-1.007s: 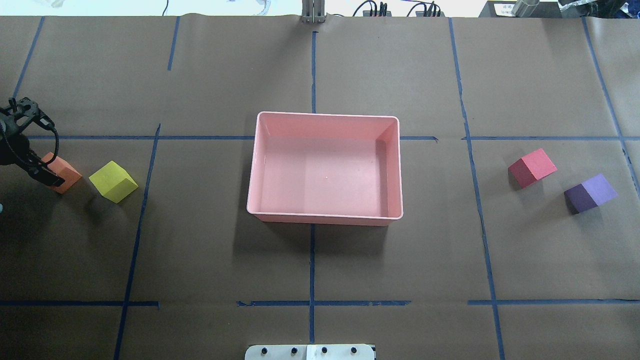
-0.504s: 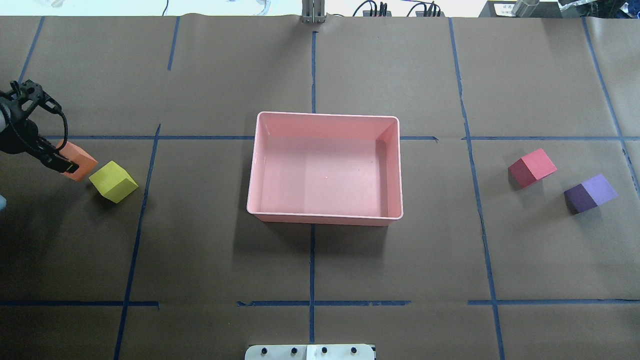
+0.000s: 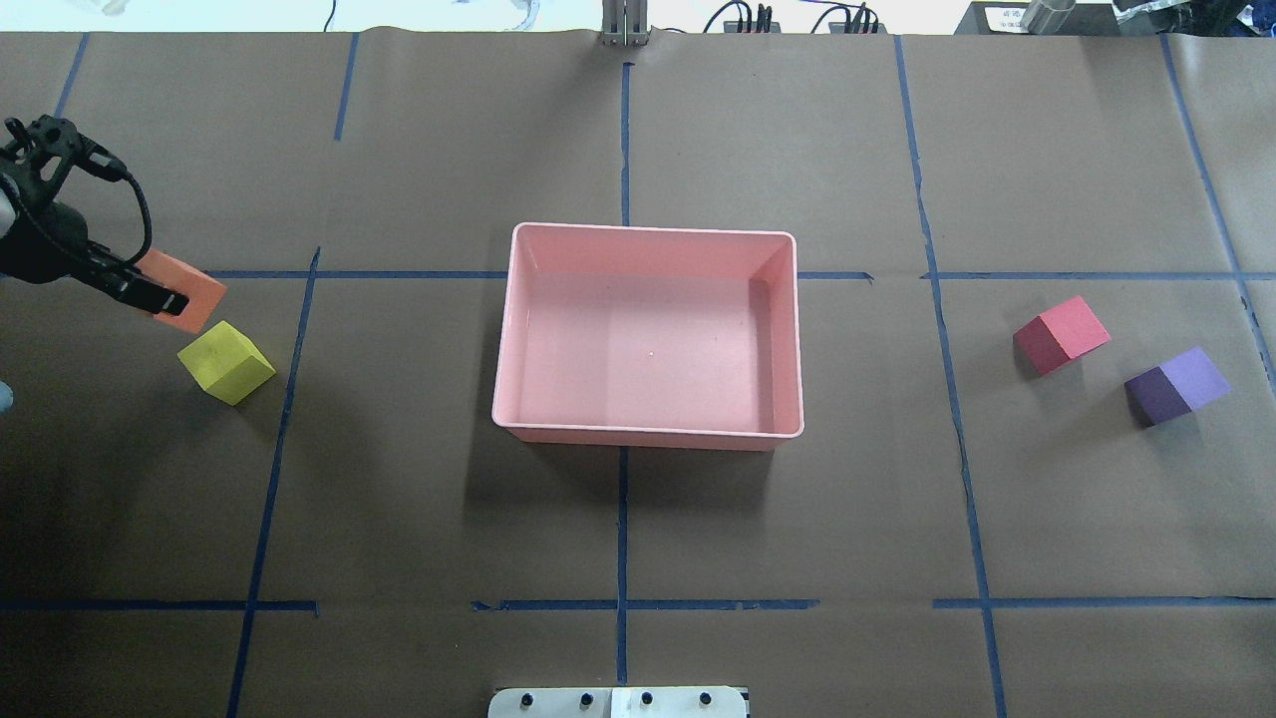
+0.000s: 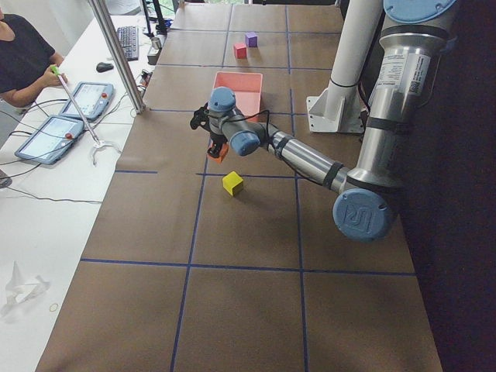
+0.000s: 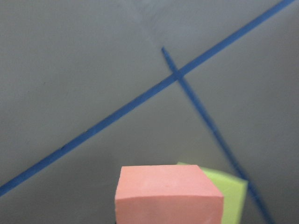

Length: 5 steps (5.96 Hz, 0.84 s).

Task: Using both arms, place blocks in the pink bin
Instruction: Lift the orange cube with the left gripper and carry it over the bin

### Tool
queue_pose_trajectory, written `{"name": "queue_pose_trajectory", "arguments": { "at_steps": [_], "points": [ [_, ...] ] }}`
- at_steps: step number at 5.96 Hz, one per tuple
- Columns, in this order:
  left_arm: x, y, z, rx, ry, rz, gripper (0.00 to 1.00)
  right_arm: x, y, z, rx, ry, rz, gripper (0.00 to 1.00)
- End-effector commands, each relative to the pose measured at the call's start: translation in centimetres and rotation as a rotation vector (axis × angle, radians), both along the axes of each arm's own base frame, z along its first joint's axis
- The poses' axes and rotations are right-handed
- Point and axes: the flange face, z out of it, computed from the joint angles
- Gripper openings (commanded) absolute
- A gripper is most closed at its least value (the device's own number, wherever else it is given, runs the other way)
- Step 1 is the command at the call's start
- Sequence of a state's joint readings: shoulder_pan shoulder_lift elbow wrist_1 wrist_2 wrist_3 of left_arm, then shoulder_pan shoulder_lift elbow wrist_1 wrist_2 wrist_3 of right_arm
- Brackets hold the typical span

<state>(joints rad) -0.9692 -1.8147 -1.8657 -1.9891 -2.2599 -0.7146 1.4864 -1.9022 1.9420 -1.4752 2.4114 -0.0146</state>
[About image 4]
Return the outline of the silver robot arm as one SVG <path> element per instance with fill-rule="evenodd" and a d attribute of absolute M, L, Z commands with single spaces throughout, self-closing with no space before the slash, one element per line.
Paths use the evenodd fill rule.
<path fill-rule="evenodd" d="M 270 123 L 254 122 L 231 88 L 213 89 L 191 120 L 209 132 L 211 157 L 225 148 L 259 148 L 296 173 L 337 193 L 332 216 L 350 239 L 385 237 L 398 214 L 403 184 L 397 156 L 419 107 L 433 59 L 447 48 L 458 1 L 351 1 L 329 84 L 306 107 L 314 133 L 360 134 L 356 166 L 345 167 Z"/>

